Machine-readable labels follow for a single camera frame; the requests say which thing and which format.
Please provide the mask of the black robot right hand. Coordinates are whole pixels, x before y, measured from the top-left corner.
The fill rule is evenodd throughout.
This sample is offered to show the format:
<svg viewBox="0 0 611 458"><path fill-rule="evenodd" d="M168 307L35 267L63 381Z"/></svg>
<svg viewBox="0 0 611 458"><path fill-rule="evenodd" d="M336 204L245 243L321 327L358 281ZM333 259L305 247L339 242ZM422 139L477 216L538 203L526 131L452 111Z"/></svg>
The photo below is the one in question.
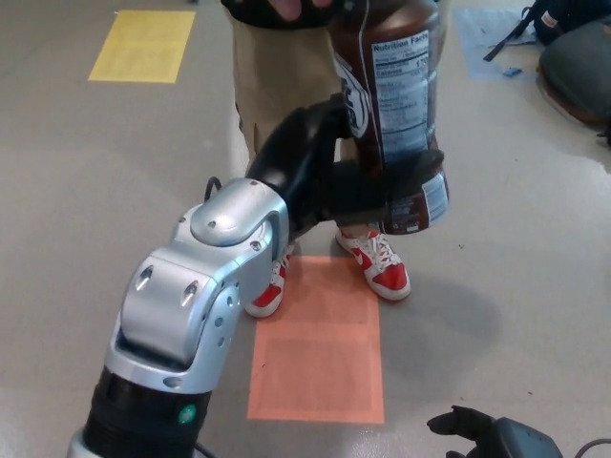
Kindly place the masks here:
<svg viewBox="0 0 611 458"><path fill-rule="evenodd" d="M475 443L467 454L456 450L447 457L466 458L560 458L555 441L547 434L507 417L494 418L464 406L453 406L450 412L427 422L431 432L442 436L459 436Z"/></svg>

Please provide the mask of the person's right hand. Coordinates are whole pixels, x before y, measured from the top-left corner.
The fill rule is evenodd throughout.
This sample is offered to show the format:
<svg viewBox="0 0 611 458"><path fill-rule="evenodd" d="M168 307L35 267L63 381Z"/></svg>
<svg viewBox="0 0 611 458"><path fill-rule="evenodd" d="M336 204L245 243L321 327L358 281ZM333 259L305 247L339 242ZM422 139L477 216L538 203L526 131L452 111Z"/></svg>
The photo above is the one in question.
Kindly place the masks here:
<svg viewBox="0 0 611 458"><path fill-rule="evenodd" d="M283 20L294 22L298 20L306 5L318 10L330 8L333 0L268 0L269 6L277 12Z"/></svg>

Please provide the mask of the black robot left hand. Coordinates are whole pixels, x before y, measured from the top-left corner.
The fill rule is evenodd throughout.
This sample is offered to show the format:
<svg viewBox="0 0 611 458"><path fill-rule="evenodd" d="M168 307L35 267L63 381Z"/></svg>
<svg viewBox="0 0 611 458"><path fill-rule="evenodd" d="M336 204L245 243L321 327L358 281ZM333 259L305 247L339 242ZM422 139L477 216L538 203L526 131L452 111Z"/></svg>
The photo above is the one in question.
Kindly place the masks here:
<svg viewBox="0 0 611 458"><path fill-rule="evenodd" d="M293 238L328 220L409 235L432 227L448 212L441 151L410 153L368 172L355 159L334 159L337 139L350 136L344 98L334 94L294 110L251 163L247 177L269 185L284 199Z"/></svg>

